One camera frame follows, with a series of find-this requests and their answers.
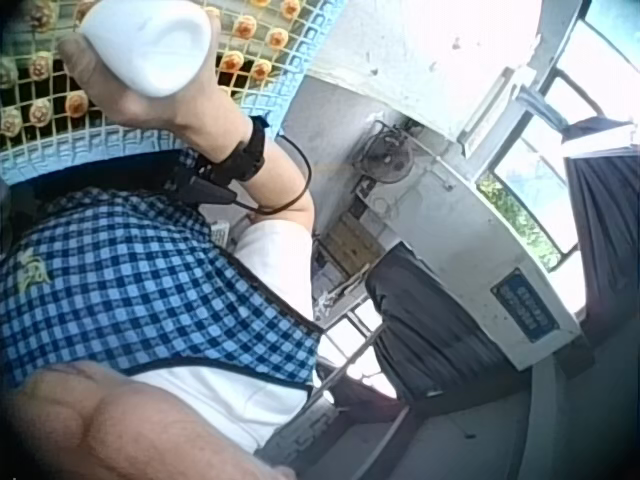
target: pastry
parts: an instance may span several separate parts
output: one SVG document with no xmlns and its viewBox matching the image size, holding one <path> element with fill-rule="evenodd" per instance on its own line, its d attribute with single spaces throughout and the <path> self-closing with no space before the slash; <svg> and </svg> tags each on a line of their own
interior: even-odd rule
<svg viewBox="0 0 640 480">
<path fill-rule="evenodd" d="M 251 15 L 243 15 L 236 20 L 236 23 L 233 25 L 233 34 L 236 37 L 244 38 L 245 40 L 249 40 L 256 34 L 256 29 L 258 28 L 258 22 Z"/>
<path fill-rule="evenodd" d="M 46 98 L 39 98 L 31 104 L 29 122 L 36 127 L 44 127 L 51 121 L 51 102 Z"/>
<path fill-rule="evenodd" d="M 0 133 L 13 138 L 22 130 L 22 115 L 15 107 L 8 107 L 0 111 Z"/>
<path fill-rule="evenodd" d="M 220 10 L 218 10 L 216 7 L 204 7 L 204 11 L 207 13 L 213 13 L 218 18 L 222 16 Z"/>
<path fill-rule="evenodd" d="M 262 81 L 269 76 L 273 65 L 269 60 L 258 60 L 251 68 L 251 76 L 258 81 Z"/>
<path fill-rule="evenodd" d="M 287 20 L 293 20 L 300 13 L 299 0 L 284 0 L 280 6 L 282 16 Z"/>
<path fill-rule="evenodd" d="M 18 81 L 18 67 L 13 58 L 0 57 L 0 88 L 11 88 Z"/>
<path fill-rule="evenodd" d="M 48 32 L 56 24 L 56 7 L 50 0 L 33 0 L 27 20 L 36 32 Z"/>
<path fill-rule="evenodd" d="M 82 118 L 89 110 L 89 97 L 82 90 L 71 92 L 64 102 L 64 109 L 71 118 Z"/>
<path fill-rule="evenodd" d="M 223 72 L 237 72 L 244 65 L 244 55 L 238 51 L 227 52 L 220 62 L 220 70 Z"/>
<path fill-rule="evenodd" d="M 49 52 L 38 52 L 29 64 L 29 76 L 34 82 L 41 82 L 51 76 L 52 57 Z"/>
<path fill-rule="evenodd" d="M 96 2 L 93 0 L 81 0 L 76 7 L 76 11 L 73 13 L 73 19 L 76 23 L 76 27 L 82 24 L 82 21 L 93 7 L 96 6 Z"/>
<path fill-rule="evenodd" d="M 282 28 L 272 28 L 267 34 L 267 45 L 276 50 L 283 49 L 289 42 L 289 34 Z"/>
</svg>

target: white bottle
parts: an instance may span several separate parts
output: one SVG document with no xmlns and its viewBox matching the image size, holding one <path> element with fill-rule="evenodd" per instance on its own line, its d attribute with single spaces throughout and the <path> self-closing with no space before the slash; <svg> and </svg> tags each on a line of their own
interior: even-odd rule
<svg viewBox="0 0 640 480">
<path fill-rule="evenodd" d="M 114 74 L 149 97 L 184 88 L 211 41 L 207 14 L 189 0 L 101 0 L 80 32 Z"/>
</svg>

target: white cloth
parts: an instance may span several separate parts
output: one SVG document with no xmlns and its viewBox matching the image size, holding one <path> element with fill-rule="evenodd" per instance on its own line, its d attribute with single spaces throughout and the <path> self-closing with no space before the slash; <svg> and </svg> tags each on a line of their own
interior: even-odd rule
<svg viewBox="0 0 640 480">
<path fill-rule="evenodd" d="M 286 220 L 253 225 L 236 257 L 305 317 L 313 317 L 309 232 Z M 302 408 L 307 392 L 209 367 L 176 367 L 135 380 L 162 388 L 189 404 L 239 446 L 253 452 Z"/>
</svg>

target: hand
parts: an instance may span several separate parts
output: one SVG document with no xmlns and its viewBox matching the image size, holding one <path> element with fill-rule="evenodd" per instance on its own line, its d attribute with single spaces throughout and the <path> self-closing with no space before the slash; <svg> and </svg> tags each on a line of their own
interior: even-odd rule
<svg viewBox="0 0 640 480">
<path fill-rule="evenodd" d="M 214 13 L 207 15 L 212 35 L 204 65 L 184 89 L 165 98 L 149 98 L 127 87 L 82 34 L 63 38 L 58 50 L 69 75 L 109 119 L 127 127 L 169 130 L 212 161 L 221 161 L 248 141 L 251 122 L 218 88 L 220 20 Z"/>
</svg>

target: checkered apron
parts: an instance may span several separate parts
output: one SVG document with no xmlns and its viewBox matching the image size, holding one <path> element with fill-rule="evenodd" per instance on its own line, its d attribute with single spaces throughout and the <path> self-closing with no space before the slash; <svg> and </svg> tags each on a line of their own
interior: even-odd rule
<svg viewBox="0 0 640 480">
<path fill-rule="evenodd" d="M 34 265 L 44 271 L 30 277 Z M 211 366 L 302 388 L 319 336 L 213 245 L 196 211 L 163 195 L 68 195 L 0 264 L 10 387 L 46 365 L 94 360 L 128 375 Z"/>
</svg>

